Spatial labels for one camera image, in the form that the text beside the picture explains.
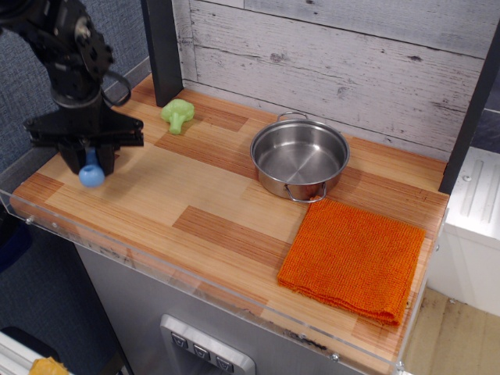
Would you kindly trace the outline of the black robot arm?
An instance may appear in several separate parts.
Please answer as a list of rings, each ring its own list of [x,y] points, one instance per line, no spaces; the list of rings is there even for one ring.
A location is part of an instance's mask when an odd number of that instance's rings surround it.
[[[29,119],[24,127],[37,147],[59,151],[78,174],[94,158],[104,176],[113,173],[115,153],[144,144],[143,123],[114,111],[131,97],[113,101],[102,90],[105,77],[126,89],[130,82],[110,70],[113,50],[79,1],[3,1],[1,28],[21,36],[42,63],[57,110]]]

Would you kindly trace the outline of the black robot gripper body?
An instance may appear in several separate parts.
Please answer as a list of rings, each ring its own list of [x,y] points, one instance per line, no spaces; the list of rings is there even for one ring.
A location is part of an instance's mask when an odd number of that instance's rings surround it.
[[[121,148],[144,144],[143,123],[110,108],[102,95],[85,103],[58,105],[54,112],[28,119],[24,127],[37,147]]]

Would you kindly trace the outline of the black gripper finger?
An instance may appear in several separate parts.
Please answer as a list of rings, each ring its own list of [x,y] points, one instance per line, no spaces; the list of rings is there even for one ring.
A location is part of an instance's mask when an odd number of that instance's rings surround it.
[[[98,164],[104,174],[113,174],[115,168],[115,147],[113,144],[99,145],[95,148]]]
[[[58,143],[58,150],[62,159],[74,174],[78,174],[86,165],[86,149],[83,145]]]

